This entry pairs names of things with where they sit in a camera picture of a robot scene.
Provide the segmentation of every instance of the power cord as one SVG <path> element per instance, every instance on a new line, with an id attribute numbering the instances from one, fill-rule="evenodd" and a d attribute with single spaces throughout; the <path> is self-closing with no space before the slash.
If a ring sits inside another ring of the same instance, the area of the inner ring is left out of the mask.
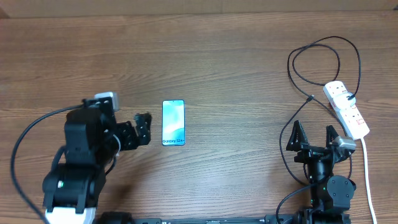
<path id="1" fill-rule="evenodd" d="M 368 152 L 366 150 L 365 140 L 361 138 L 362 148 L 363 148 L 363 159 L 364 159 L 364 166 L 365 166 L 365 185 L 366 185 L 366 193 L 368 195 L 368 203 L 369 209 L 371 211 L 373 224 L 377 224 L 376 214 L 374 213 L 373 204 L 372 204 L 372 197 L 371 197 L 371 187 L 369 185 L 369 171 L 368 171 Z"/>
<path id="2" fill-rule="evenodd" d="M 298 75 L 302 80 L 304 80 L 304 81 L 306 81 L 306 82 L 308 82 L 308 83 L 311 83 L 311 84 L 314 84 L 314 85 L 319 85 L 319 86 L 324 86 L 325 84 L 312 82 L 312 81 L 310 81 L 310 80 L 307 80 L 307 79 L 304 78 L 303 76 L 301 76 L 301 75 L 298 73 L 298 71 L 296 71 L 296 69 L 295 69 L 295 59 L 296 59 L 297 56 L 299 56 L 303 51 L 305 51 L 305 50 L 307 50 L 307 49 L 309 49 L 309 48 L 311 48 L 311 47 L 326 47 L 326 48 L 329 48 L 330 50 L 332 50 L 332 51 L 336 54 L 336 56 L 337 56 L 338 68 L 337 68 L 337 72 L 336 72 L 336 75 L 335 75 L 334 79 L 332 79 L 332 81 L 335 81 L 336 78 L 337 78 L 337 76 L 338 76 L 338 74 L 339 74 L 339 72 L 340 72 L 340 56 L 338 55 L 337 51 L 336 51 L 333 47 L 330 47 L 330 46 L 325 45 L 325 44 L 317 44 L 317 43 L 320 42 L 320 41 L 323 41 L 323 40 L 326 40 L 326 39 L 332 39 L 332 38 L 337 38 L 337 39 L 345 40 L 346 42 L 348 42 L 349 44 L 351 44 L 351 46 L 353 46 L 353 48 L 354 48 L 354 50 L 355 50 L 355 52 L 356 52 L 356 56 L 357 56 L 357 58 L 358 58 L 358 84 L 356 85 L 356 90 L 355 90 L 355 92 L 348 98 L 348 100 L 351 100 L 351 99 L 353 99 L 353 98 L 355 97 L 355 95 L 357 94 L 357 92 L 358 92 L 358 90 L 359 90 L 359 84 L 361 83 L 361 57 L 359 56 L 359 52 L 358 52 L 358 49 L 356 48 L 356 46 L 355 46 L 351 41 L 349 41 L 348 39 L 346 39 L 346 38 L 344 38 L 344 37 L 339 37 L 339 36 L 324 37 L 324 38 L 319 39 L 319 40 L 317 40 L 317 41 L 315 41 L 315 42 L 313 42 L 313 43 L 311 43 L 311 44 L 308 44 L 308 45 L 306 45 L 306 46 L 303 46 L 303 47 L 299 47 L 299 48 L 297 48 L 297 49 L 294 49 L 294 50 L 289 54 L 289 57 L 288 57 L 288 59 L 287 59 L 287 73 L 288 73 L 289 78 L 290 78 L 290 80 L 292 81 L 293 85 L 294 85 L 299 91 L 301 91 L 304 95 L 306 95 L 307 97 L 310 97 L 310 95 L 307 94 L 306 92 L 304 92 L 303 90 L 301 90 L 301 89 L 294 83 L 294 81 L 293 81 L 293 79 L 292 79 L 292 76 L 291 76 L 291 74 L 290 74 L 290 56 L 291 56 L 294 52 L 296 52 L 296 51 L 299 50 L 299 52 L 294 56 L 293 61 L 292 61 L 293 70 L 294 70 L 294 72 L 296 73 L 296 75 Z"/>
<path id="3" fill-rule="evenodd" d="M 14 184 L 14 187 L 16 188 L 16 190 L 18 191 L 18 194 L 21 196 L 21 198 L 28 204 L 28 206 L 33 209 L 33 211 L 40 217 L 40 219 L 45 223 L 45 224 L 50 224 L 49 221 L 46 219 L 46 217 L 42 214 L 42 212 L 36 207 L 36 205 L 33 204 L 33 202 L 27 197 L 27 195 L 24 193 L 24 191 L 22 190 L 21 186 L 18 183 L 17 177 L 16 177 L 16 173 L 15 173 L 15 158 L 17 155 L 17 150 L 19 147 L 19 144 L 21 143 L 21 141 L 23 140 L 23 138 L 25 137 L 25 135 L 28 133 L 28 131 L 33 128 L 33 126 L 35 126 L 37 123 L 39 123 L 40 121 L 44 120 L 45 118 L 48 118 L 49 116 L 55 115 L 57 113 L 61 113 L 64 111 L 68 111 L 68 110 L 74 110 L 77 108 L 82 107 L 82 105 L 77 105 L 77 106 L 70 106 L 64 109 L 60 109 L 57 111 L 53 111 L 50 112 L 42 117 L 40 117 L 39 119 L 35 120 L 33 123 L 31 123 L 24 132 L 22 132 L 22 134 L 19 136 L 17 142 L 15 143 L 14 149 L 12 150 L 12 154 L 11 154 L 11 161 L 10 161 L 10 171 L 11 171 L 11 179 L 12 179 L 12 183 Z"/>
<path id="4" fill-rule="evenodd" d="M 304 186 L 306 186 L 307 184 L 304 183 L 304 182 L 302 182 L 299 178 L 297 178 L 297 177 L 293 174 L 293 172 L 289 169 L 289 166 L 287 165 L 287 162 L 286 162 L 286 159 L 285 159 L 285 156 L 284 156 L 284 152 L 283 152 L 283 149 L 282 149 L 282 135 L 283 135 L 283 133 L 284 133 L 284 131 L 285 131 L 285 128 L 290 124 L 290 122 L 294 119 L 294 117 L 295 117 L 295 116 L 300 112 L 300 110 L 301 110 L 309 101 L 311 101 L 311 100 L 312 100 L 312 98 L 307 98 L 307 100 L 305 101 L 305 103 L 303 103 L 303 105 L 301 105 L 301 107 L 296 111 L 296 113 L 294 113 L 293 116 L 288 120 L 288 122 L 285 124 L 284 128 L 282 128 L 282 131 L 280 132 L 280 135 L 279 135 L 279 149 L 280 149 L 280 154 L 281 154 L 281 156 L 282 156 L 282 160 L 284 161 L 284 164 L 285 164 L 285 166 L 286 166 L 286 169 L 287 169 L 287 171 L 290 173 L 290 175 L 291 175 L 298 183 L 300 183 L 301 185 L 304 185 Z"/>
<path id="5" fill-rule="evenodd" d="M 286 197 L 278 204 L 278 207 L 276 208 L 276 220 L 278 221 L 278 224 L 281 224 L 281 223 L 280 223 L 280 220 L 279 220 L 279 209 L 280 209 L 280 207 L 283 205 L 283 203 L 284 203 L 287 199 L 291 198 L 292 196 L 294 196 L 294 195 L 296 195 L 296 194 L 298 194 L 298 193 L 301 193 L 301 192 L 303 192 L 304 190 L 310 189 L 311 187 L 313 187 L 313 186 L 315 186 L 315 185 L 317 185 L 317 184 L 318 184 L 318 183 L 309 184 L 309 185 L 307 185 L 307 186 L 302 187 L 301 189 L 298 189 L 298 190 L 296 190 L 296 191 L 290 193 L 288 196 L 286 196 Z"/>
<path id="6" fill-rule="evenodd" d="M 117 162 L 118 160 L 116 159 L 116 156 L 114 156 L 113 157 L 113 162 L 112 162 L 112 165 L 111 165 L 111 167 L 105 172 L 105 175 L 108 175 L 112 170 L 113 170 L 113 168 L 116 166 L 116 162 Z"/>
<path id="7" fill-rule="evenodd" d="M 307 175 L 307 169 L 305 168 L 305 164 L 303 164 L 303 170 L 304 170 L 305 178 L 309 181 L 308 175 Z"/>
<path id="8" fill-rule="evenodd" d="M 350 179 L 352 174 L 353 174 L 353 156 L 349 155 L 349 174 L 347 178 Z"/>

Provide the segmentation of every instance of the white cable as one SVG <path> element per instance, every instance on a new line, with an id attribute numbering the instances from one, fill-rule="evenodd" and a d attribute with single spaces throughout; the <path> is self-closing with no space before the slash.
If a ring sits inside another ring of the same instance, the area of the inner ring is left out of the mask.
<path id="1" fill-rule="evenodd" d="M 369 185 L 369 171 L 368 171 L 368 153 L 366 152 L 366 144 L 365 140 L 361 138 L 362 148 L 363 148 L 363 160 L 365 165 L 365 184 L 366 184 L 366 193 L 368 194 L 368 202 L 369 208 L 371 210 L 371 215 L 373 219 L 373 224 L 377 224 L 376 214 L 374 214 L 372 197 L 371 197 L 371 187 Z"/>
<path id="2" fill-rule="evenodd" d="M 122 149 L 122 144 L 120 143 L 119 138 L 115 134 L 113 135 L 113 137 L 117 140 L 117 142 L 119 144 L 119 150 L 118 150 L 118 153 L 116 153 L 116 156 L 119 156 L 120 149 Z"/>

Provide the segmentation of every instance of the smartphone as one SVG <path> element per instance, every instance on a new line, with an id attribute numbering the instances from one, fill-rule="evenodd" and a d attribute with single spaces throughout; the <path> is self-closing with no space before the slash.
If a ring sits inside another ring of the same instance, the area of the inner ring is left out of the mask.
<path id="1" fill-rule="evenodd" d="M 185 102 L 163 101 L 162 144 L 164 146 L 185 145 Z"/>

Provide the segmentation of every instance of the black cable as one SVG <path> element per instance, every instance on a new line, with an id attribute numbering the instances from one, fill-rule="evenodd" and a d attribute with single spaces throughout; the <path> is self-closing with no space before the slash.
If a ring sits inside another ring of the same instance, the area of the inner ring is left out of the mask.
<path id="1" fill-rule="evenodd" d="M 307 175 L 307 169 L 305 168 L 305 164 L 303 164 L 303 170 L 304 170 L 305 178 L 309 181 L 308 175 Z"/>
<path id="2" fill-rule="evenodd" d="M 289 59 L 290 59 L 290 56 L 291 56 L 294 52 L 296 52 L 296 51 L 299 50 L 299 52 L 298 52 L 298 53 L 295 55 L 295 57 L 293 58 L 293 62 L 292 62 L 294 72 L 295 72 L 302 80 L 304 80 L 304 81 L 306 81 L 306 82 L 308 82 L 308 83 L 311 83 L 311 84 L 314 84 L 314 85 L 321 85 L 321 86 L 324 86 L 325 84 L 311 82 L 310 80 L 307 80 L 307 79 L 305 79 L 303 76 L 301 76 L 301 75 L 296 71 L 295 66 L 294 66 L 294 62 L 295 62 L 295 59 L 297 58 L 297 56 L 299 56 L 304 50 L 307 50 L 307 49 L 309 49 L 309 48 L 311 48 L 311 47 L 327 47 L 327 48 L 329 48 L 330 50 L 332 50 L 332 51 L 336 54 L 336 56 L 337 56 L 337 60 L 338 60 L 338 69 L 337 69 L 337 73 L 336 73 L 336 76 L 335 76 L 335 78 L 333 79 L 333 81 L 336 80 L 336 78 L 337 78 L 337 76 L 338 76 L 338 73 L 339 73 L 339 71 L 340 71 L 340 57 L 339 57 L 337 51 L 336 51 L 335 49 L 333 49 L 332 47 L 328 46 L 328 45 L 317 44 L 317 43 L 320 42 L 320 41 L 323 41 L 323 40 L 326 40 L 326 39 L 331 39 L 331 38 L 337 38 L 337 39 L 341 39 L 341 40 L 347 41 L 349 44 L 351 44 L 351 46 L 353 46 L 353 48 L 354 48 L 354 50 L 355 50 L 355 52 L 356 52 L 356 56 L 357 56 L 357 58 L 358 58 L 358 84 L 356 85 L 356 90 L 355 90 L 355 92 L 353 93 L 353 95 L 350 96 L 350 97 L 348 98 L 348 99 L 350 100 L 350 99 L 354 98 L 355 95 L 357 94 L 357 92 L 358 92 L 358 90 L 359 90 L 359 84 L 361 83 L 361 57 L 359 56 L 359 52 L 358 52 L 358 49 L 356 48 L 356 46 L 355 46 L 351 41 L 349 41 L 348 39 L 346 39 L 346 38 L 344 38 L 344 37 L 339 37 L 339 36 L 324 37 L 324 38 L 322 38 L 322 39 L 319 39 L 319 40 L 317 40 L 317 41 L 314 41 L 314 42 L 311 43 L 311 44 L 308 44 L 308 45 L 306 45 L 306 46 L 299 47 L 299 48 L 293 50 L 293 51 L 289 54 L 289 58 L 288 58 L 288 60 L 287 60 L 287 61 L 288 61 L 288 62 L 287 62 L 288 74 L 289 74 L 289 77 L 290 77 L 290 79 L 291 79 L 290 68 L 289 68 L 289 64 L 290 64 Z M 303 90 L 301 90 L 295 83 L 294 83 L 294 86 L 295 86 L 299 91 L 301 91 L 304 95 L 309 96 L 309 95 L 306 94 Z"/>
<path id="3" fill-rule="evenodd" d="M 301 180 L 299 180 L 299 178 L 297 178 L 292 171 L 289 169 L 289 166 L 286 163 L 286 159 L 284 156 L 284 152 L 282 150 L 282 135 L 285 131 L 285 128 L 289 125 L 289 123 L 293 120 L 293 118 L 299 113 L 299 111 L 309 102 L 312 100 L 312 96 L 308 97 L 307 100 L 305 101 L 305 103 L 303 103 L 303 105 L 301 105 L 301 107 L 296 111 L 296 113 L 293 114 L 293 116 L 289 119 L 289 121 L 285 124 L 284 128 L 282 128 L 282 131 L 280 132 L 280 136 L 279 136 L 279 149 L 280 149 L 280 154 L 282 156 L 282 160 L 284 161 L 284 164 L 286 166 L 287 171 L 290 173 L 290 175 L 301 185 L 306 185 L 306 183 L 302 182 Z"/>
<path id="4" fill-rule="evenodd" d="M 61 159 L 63 153 L 65 152 L 65 150 L 66 150 L 66 146 L 61 146 L 58 149 L 57 153 L 54 156 L 54 159 L 52 160 L 51 170 L 55 170 L 57 168 L 58 163 L 60 162 L 60 159 Z"/>
<path id="5" fill-rule="evenodd" d="M 280 223 L 280 220 L 279 220 L 279 209 L 280 209 L 280 207 L 282 206 L 282 204 L 283 204 L 287 199 L 291 198 L 291 196 L 294 196 L 294 195 L 296 195 L 296 194 L 298 194 L 298 193 L 300 193 L 300 192 L 303 192 L 304 190 L 307 190 L 307 189 L 309 189 L 309 188 L 311 188 L 311 187 L 313 187 L 313 186 L 315 186 L 315 185 L 317 185 L 317 184 L 318 184 L 318 183 L 313 183 L 313 184 L 304 186 L 304 187 L 302 187 L 301 189 L 298 189 L 298 190 L 296 190 L 296 191 L 290 193 L 288 196 L 286 196 L 286 197 L 279 203 L 278 207 L 276 208 L 276 220 L 277 220 L 278 224 L 281 224 L 281 223 Z"/>
<path id="6" fill-rule="evenodd" d="M 114 157 L 113 157 L 112 165 L 111 165 L 111 167 L 105 172 L 105 175 L 108 175 L 108 174 L 113 170 L 113 168 L 116 166 L 116 161 L 117 161 L 116 156 L 114 156 Z"/>
<path id="7" fill-rule="evenodd" d="M 57 111 L 53 111 L 50 112 L 42 117 L 40 117 L 39 119 L 35 120 L 32 124 L 30 124 L 24 132 L 22 132 L 21 136 L 19 136 L 17 142 L 15 143 L 14 149 L 12 150 L 12 154 L 11 154 L 11 162 L 10 162 L 10 171 L 11 171 L 11 179 L 12 179 L 12 183 L 14 184 L 14 187 L 16 188 L 16 190 L 18 191 L 19 195 L 21 196 L 21 198 L 28 204 L 28 206 L 33 209 L 33 211 L 38 214 L 38 216 L 40 217 L 40 219 L 46 223 L 49 224 L 49 221 L 46 219 L 46 217 L 41 213 L 41 211 L 33 204 L 33 202 L 27 197 L 27 195 L 24 193 L 24 191 L 22 190 L 21 186 L 18 183 L 17 177 L 16 177 L 16 173 L 15 173 L 15 158 L 16 158 L 16 154 L 17 154 L 17 150 L 19 147 L 19 144 L 21 143 L 22 139 L 25 137 L 25 135 L 27 134 L 27 132 L 33 128 L 33 126 L 35 126 L 37 123 L 39 123 L 40 121 L 42 121 L 45 118 L 48 118 L 49 116 L 55 115 L 57 113 L 61 113 L 64 111 L 68 111 L 68 110 L 73 110 L 73 109 L 77 109 L 80 108 L 81 105 L 78 106 L 70 106 L 68 108 L 64 108 L 64 109 L 60 109 Z"/>
<path id="8" fill-rule="evenodd" d="M 353 156 L 349 155 L 349 174 L 348 178 L 351 178 L 351 174 L 353 174 Z"/>
<path id="9" fill-rule="evenodd" d="M 321 207 L 321 205 L 318 205 L 318 206 L 316 206 L 315 208 L 313 208 L 313 209 L 311 210 L 311 212 L 308 213 L 308 216 L 310 217 L 310 216 L 312 215 L 312 213 L 318 211 L 320 207 Z"/>

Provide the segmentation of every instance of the plug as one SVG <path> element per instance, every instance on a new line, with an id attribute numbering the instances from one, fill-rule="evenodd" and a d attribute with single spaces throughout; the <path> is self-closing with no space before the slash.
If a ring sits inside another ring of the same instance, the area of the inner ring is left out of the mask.
<path id="1" fill-rule="evenodd" d="M 352 93 L 342 93 L 340 95 L 335 96 L 334 98 L 332 98 L 332 102 L 331 105 L 332 107 L 336 110 L 345 110 L 348 109 L 352 106 L 355 105 L 356 103 L 356 98 L 352 98 L 352 99 L 348 99 L 350 96 L 352 96 Z"/>

